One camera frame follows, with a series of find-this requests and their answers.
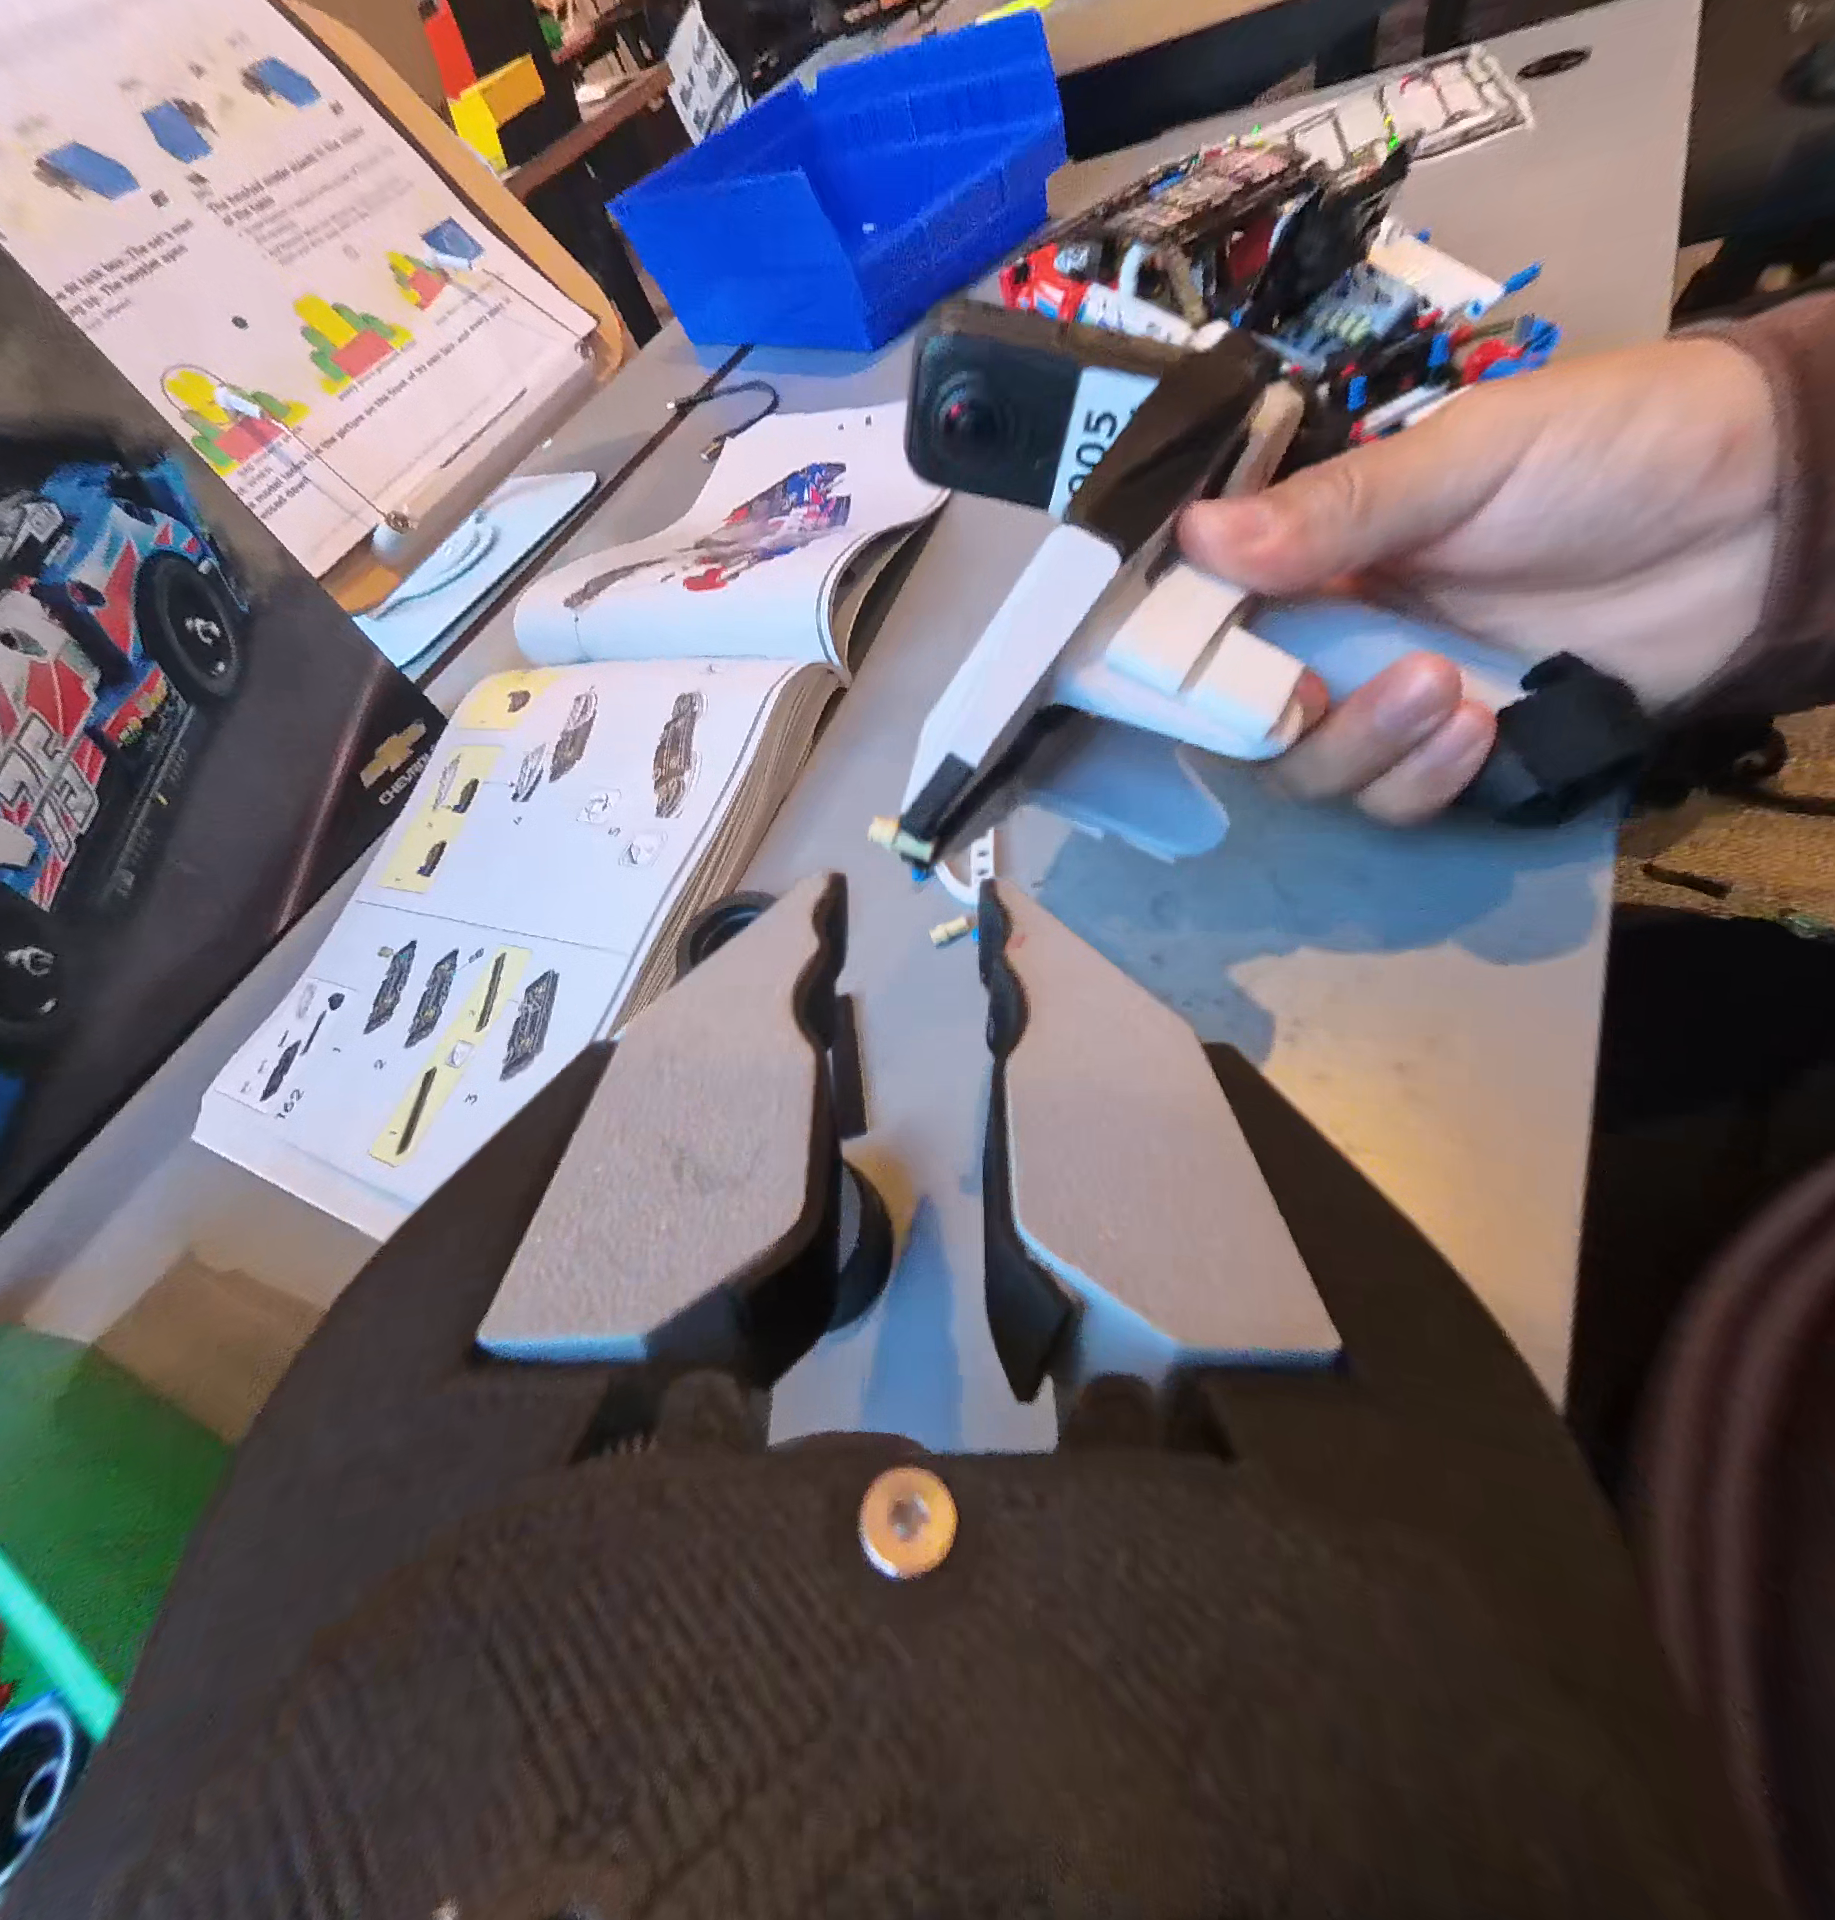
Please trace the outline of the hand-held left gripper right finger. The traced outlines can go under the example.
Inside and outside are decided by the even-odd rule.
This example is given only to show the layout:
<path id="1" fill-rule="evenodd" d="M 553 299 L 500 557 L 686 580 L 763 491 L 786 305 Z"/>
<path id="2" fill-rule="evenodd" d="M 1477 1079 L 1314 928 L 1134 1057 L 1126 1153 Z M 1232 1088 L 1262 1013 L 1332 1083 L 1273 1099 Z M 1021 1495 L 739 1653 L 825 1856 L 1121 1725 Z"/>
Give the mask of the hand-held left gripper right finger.
<path id="1" fill-rule="evenodd" d="M 992 1057 L 985 1300 L 1013 1396 L 1195 1372 L 1319 1372 L 1342 1355 L 1204 1046 L 1013 880 L 977 914 Z"/>

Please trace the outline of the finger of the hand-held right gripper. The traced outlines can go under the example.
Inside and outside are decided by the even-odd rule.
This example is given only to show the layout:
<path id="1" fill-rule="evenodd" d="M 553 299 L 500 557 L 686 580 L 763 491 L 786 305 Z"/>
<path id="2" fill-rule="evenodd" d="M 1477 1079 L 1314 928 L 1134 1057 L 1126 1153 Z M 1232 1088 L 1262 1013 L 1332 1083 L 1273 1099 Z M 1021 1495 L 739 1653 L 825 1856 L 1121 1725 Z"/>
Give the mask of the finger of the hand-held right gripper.
<path id="1" fill-rule="evenodd" d="M 1055 668 L 1121 571 L 1076 526 L 1039 545 L 920 727 L 901 806 L 901 859 L 939 859 L 1019 766 Z"/>
<path id="2" fill-rule="evenodd" d="M 971 840 L 998 830 L 1009 814 L 1045 794 L 1079 748 L 1079 714 L 1070 707 L 1039 707 L 1003 746 L 946 812 L 930 866 L 943 866 Z"/>

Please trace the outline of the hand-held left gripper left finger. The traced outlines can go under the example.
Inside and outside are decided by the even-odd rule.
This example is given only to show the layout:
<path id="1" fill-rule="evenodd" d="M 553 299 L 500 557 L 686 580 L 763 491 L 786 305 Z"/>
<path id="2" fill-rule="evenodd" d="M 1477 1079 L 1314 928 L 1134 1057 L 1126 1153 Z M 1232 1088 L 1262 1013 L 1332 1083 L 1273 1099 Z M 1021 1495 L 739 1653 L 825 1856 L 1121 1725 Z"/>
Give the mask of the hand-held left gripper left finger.
<path id="1" fill-rule="evenodd" d="M 846 939 L 846 879 L 806 877 L 622 1030 L 479 1325 L 485 1355 L 754 1388 L 809 1355 L 839 1280 Z"/>

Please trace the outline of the toy brick race car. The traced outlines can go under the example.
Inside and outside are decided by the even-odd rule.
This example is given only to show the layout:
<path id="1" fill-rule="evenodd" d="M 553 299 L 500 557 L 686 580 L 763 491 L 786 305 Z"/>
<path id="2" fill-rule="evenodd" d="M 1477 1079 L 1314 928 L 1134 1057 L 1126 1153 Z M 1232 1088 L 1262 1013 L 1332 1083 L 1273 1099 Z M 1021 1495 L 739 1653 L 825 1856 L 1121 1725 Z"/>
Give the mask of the toy brick race car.
<path id="1" fill-rule="evenodd" d="M 1563 338 L 1508 310 L 1539 266 L 1500 281 L 1398 218 L 1421 146 L 1386 133 L 1334 161 L 1300 135 L 1199 149 L 1046 228 L 1000 270 L 1000 299 L 1192 349 L 1244 333 L 1304 390 L 1323 450 L 1399 436 L 1544 369 Z"/>

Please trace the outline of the green plastic bin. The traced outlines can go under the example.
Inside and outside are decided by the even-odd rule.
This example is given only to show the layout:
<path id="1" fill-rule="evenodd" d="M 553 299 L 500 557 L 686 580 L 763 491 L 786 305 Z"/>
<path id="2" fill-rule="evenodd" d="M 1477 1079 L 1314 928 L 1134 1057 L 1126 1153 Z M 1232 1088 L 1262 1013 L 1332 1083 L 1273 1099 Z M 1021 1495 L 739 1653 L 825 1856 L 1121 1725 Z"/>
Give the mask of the green plastic bin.
<path id="1" fill-rule="evenodd" d="M 98 1350 L 0 1325 L 0 1714 L 58 1691 L 91 1755 L 109 1735 L 227 1454 Z"/>

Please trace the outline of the person's right forearm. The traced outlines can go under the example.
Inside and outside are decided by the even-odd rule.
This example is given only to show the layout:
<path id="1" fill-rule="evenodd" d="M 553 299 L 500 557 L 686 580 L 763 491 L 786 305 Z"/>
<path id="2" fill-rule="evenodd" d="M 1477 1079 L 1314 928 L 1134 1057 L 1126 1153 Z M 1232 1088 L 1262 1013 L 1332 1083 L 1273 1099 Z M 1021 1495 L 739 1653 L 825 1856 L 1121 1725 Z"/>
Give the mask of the person's right forearm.
<path id="1" fill-rule="evenodd" d="M 1835 290 L 1690 330 L 1744 354 L 1769 389 L 1769 584 L 1740 646 L 1682 714 L 1835 706 Z"/>

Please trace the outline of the person's right hand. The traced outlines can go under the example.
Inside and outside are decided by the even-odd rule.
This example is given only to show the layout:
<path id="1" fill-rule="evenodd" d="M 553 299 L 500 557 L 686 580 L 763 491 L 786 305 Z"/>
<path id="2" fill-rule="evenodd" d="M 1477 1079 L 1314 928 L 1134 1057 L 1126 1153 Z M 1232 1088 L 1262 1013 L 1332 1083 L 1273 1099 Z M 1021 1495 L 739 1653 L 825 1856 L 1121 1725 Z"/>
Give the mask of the person's right hand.
<path id="1" fill-rule="evenodd" d="M 1180 542 L 1264 599 L 1386 603 L 1523 660 L 1575 656 L 1660 712 L 1761 626 L 1782 454 L 1764 371 L 1691 334 L 1482 385 L 1195 505 Z"/>

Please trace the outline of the black rubber tyre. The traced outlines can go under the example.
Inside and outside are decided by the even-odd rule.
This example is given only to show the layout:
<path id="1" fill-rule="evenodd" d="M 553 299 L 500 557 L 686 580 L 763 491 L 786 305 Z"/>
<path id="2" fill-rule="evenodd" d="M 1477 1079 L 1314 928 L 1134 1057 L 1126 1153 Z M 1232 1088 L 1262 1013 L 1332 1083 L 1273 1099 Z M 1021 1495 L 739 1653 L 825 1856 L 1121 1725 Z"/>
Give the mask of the black rubber tyre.
<path id="1" fill-rule="evenodd" d="M 776 903 L 767 891 L 737 889 L 697 910 L 676 948 L 674 979 L 685 979 L 746 928 L 756 923 Z"/>
<path id="2" fill-rule="evenodd" d="M 855 1326 L 881 1300 L 899 1259 L 897 1224 L 880 1187 L 840 1159 L 839 1267 L 830 1334 Z"/>

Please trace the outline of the blue plastic bin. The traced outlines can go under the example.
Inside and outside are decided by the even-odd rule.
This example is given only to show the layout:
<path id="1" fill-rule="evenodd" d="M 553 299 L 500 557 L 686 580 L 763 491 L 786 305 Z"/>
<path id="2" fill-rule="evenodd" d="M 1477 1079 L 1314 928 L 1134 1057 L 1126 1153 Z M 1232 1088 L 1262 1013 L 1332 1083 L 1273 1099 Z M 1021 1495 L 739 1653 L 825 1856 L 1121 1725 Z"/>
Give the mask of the blue plastic bin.
<path id="1" fill-rule="evenodd" d="M 1066 120 L 1043 13 L 790 82 L 612 202 L 692 345 L 868 354 L 1049 218 Z"/>

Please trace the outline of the open instruction booklet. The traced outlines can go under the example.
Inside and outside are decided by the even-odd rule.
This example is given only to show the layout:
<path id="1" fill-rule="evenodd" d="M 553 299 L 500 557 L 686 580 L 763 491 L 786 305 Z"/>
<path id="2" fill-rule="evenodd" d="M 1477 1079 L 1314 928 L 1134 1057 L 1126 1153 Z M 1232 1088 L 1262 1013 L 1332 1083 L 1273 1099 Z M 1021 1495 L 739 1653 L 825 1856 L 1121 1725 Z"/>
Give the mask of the open instruction booklet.
<path id="1" fill-rule="evenodd" d="M 198 1147 L 383 1238 L 674 982 L 854 684 L 881 571 L 947 498 L 904 421 L 765 416 L 671 527 L 521 594 L 521 665 L 455 710 Z"/>

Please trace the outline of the person's black trousers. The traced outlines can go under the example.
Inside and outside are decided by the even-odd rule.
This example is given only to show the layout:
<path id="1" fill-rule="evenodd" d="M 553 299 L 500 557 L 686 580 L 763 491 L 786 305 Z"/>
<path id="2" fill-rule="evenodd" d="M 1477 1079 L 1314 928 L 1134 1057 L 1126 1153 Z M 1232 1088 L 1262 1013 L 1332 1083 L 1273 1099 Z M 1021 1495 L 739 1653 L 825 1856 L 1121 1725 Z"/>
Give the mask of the person's black trousers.
<path id="1" fill-rule="evenodd" d="M 1835 932 L 1613 914 L 1568 1425 L 1622 1499 L 1658 1356 L 1711 1261 L 1835 1158 Z"/>

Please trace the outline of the black car set box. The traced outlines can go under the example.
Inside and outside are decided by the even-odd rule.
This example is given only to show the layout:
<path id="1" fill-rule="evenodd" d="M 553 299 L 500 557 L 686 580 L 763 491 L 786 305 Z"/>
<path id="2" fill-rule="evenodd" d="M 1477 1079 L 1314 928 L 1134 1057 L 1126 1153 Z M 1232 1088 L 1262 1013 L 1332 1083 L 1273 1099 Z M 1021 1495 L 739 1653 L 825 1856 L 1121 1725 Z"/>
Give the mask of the black car set box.
<path id="1" fill-rule="evenodd" d="M 0 1236 L 442 728 L 0 243 Z"/>

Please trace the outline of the white printed sign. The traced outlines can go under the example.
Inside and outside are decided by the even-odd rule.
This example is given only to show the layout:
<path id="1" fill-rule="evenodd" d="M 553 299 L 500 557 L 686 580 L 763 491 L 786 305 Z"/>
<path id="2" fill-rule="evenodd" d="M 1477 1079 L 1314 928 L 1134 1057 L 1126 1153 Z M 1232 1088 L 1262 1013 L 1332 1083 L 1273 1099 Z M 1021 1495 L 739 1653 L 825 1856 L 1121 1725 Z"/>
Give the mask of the white printed sign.
<path id="1" fill-rule="evenodd" d="M 712 30 L 704 5 L 686 3 L 664 49 L 667 97 L 692 146 L 704 146 L 750 109 L 739 68 Z"/>

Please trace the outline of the cluttered wooden workbench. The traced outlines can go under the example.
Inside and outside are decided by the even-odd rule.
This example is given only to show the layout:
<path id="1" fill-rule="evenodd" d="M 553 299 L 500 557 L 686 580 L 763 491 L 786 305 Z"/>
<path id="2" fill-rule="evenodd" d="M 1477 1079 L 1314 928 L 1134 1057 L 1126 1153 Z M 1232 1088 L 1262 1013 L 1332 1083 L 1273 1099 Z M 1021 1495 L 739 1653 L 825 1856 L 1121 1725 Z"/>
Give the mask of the cluttered wooden workbench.
<path id="1" fill-rule="evenodd" d="M 517 199 L 529 199 L 551 181 L 559 181 L 575 166 L 593 157 L 619 129 L 664 108 L 671 89 L 671 68 L 664 60 L 627 80 L 597 111 L 572 131 L 551 142 L 541 155 L 500 175 L 504 189 Z"/>

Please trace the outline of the yellow box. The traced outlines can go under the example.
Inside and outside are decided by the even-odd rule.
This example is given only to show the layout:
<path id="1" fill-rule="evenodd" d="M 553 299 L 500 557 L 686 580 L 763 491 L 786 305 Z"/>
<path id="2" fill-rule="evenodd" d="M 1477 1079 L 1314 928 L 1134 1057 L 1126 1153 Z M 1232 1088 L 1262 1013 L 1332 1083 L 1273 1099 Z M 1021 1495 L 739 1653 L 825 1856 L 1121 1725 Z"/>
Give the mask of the yellow box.
<path id="1" fill-rule="evenodd" d="M 449 97 L 456 135 L 500 173 L 532 157 L 546 133 L 538 118 L 549 91 L 534 56 L 524 53 Z"/>

